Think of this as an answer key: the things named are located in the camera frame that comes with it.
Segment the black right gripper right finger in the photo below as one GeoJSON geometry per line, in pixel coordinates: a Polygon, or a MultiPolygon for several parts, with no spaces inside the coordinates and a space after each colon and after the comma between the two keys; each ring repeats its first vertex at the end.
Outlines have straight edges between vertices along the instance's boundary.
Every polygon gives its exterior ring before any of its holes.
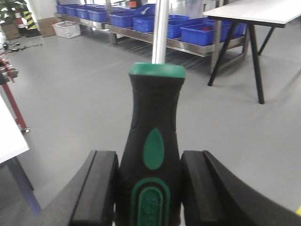
{"type": "Polygon", "coordinates": [[[187,226],[299,226],[301,217],[257,192],[209,151],[184,151],[187,226]]]}

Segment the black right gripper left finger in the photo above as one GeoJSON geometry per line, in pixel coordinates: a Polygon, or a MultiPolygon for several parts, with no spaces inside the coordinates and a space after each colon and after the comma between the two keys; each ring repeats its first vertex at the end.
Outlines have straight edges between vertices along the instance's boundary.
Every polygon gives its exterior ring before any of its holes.
{"type": "Polygon", "coordinates": [[[118,158],[114,151],[90,152],[57,197],[25,226],[111,226],[118,158]]]}

